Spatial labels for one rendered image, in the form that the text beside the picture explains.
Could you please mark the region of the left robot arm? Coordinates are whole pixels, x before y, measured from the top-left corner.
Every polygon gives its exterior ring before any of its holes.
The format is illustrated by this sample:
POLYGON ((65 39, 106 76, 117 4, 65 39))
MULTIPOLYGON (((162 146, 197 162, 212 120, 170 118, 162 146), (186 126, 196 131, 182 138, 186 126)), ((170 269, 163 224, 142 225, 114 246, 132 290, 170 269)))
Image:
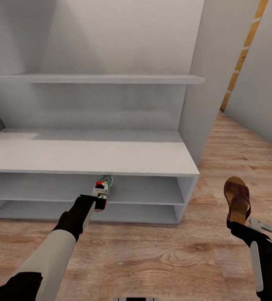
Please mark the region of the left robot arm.
POLYGON ((0 301, 55 301, 71 254, 95 209, 104 210, 107 189, 94 188, 92 195, 81 194, 74 206, 59 218, 58 225, 0 286, 0 301))

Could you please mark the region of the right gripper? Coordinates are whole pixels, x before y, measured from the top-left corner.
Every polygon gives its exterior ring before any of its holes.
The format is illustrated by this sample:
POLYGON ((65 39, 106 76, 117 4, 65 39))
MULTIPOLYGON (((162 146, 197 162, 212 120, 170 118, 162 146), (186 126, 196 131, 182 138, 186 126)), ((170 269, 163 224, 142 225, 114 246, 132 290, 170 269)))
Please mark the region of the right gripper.
POLYGON ((251 228, 248 228, 247 226, 245 226, 243 224, 240 224, 238 222, 235 222, 235 221, 231 222, 230 220, 227 220, 226 223, 227 223, 227 227, 229 229, 231 229, 232 235, 237 236, 238 238, 244 240, 244 242, 246 244, 247 244, 247 242, 246 242, 247 241, 247 237, 249 235, 253 234, 253 233, 254 234, 260 234, 260 235, 262 235, 262 236, 264 236, 264 237, 266 237, 266 238, 269 239, 269 236, 267 236, 267 235, 265 235, 265 234, 263 234, 261 232, 258 232, 256 230, 253 230, 251 228))

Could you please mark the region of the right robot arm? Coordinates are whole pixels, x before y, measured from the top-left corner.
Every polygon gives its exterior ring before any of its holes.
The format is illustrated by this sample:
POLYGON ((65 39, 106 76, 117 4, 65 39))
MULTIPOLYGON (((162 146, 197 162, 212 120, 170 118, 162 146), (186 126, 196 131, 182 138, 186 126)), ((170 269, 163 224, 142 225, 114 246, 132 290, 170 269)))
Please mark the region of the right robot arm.
POLYGON ((244 240, 250 248, 257 296, 261 301, 272 301, 272 240, 261 233, 272 233, 272 224, 252 217, 247 226, 227 220, 227 227, 234 236, 244 240))

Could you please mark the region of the gym shoe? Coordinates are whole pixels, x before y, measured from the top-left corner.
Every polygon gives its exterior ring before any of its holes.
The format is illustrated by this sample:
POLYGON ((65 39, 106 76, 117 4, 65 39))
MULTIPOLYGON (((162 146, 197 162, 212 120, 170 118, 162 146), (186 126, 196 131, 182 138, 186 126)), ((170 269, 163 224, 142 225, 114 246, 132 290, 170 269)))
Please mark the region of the gym shoe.
MULTIPOLYGON (((98 182, 96 182, 94 188, 99 188, 99 189, 107 189, 113 185, 114 183, 115 176, 114 175, 102 175, 99 179, 98 182)), ((106 199, 107 202, 107 196, 104 195, 99 195, 100 199, 106 199)), ((94 211, 99 212, 102 211, 100 209, 95 209, 94 211)))

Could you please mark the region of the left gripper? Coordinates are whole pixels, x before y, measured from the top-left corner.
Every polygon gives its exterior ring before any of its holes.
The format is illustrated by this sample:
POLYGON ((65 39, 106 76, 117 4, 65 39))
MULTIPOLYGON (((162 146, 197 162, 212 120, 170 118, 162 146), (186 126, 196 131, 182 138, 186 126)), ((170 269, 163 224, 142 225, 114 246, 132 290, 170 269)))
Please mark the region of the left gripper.
POLYGON ((94 197, 96 199, 97 205, 95 206, 95 209, 104 210, 106 205, 106 199, 100 199, 97 197, 94 197))

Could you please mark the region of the sandal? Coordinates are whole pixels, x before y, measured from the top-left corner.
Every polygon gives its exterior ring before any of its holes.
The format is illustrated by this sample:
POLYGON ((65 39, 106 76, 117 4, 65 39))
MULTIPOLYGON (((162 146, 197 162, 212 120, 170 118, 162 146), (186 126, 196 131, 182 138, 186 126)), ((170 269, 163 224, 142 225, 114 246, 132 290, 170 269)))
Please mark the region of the sandal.
POLYGON ((227 220, 245 225, 251 214, 249 188, 241 178, 235 176, 226 181, 223 191, 229 206, 227 220))

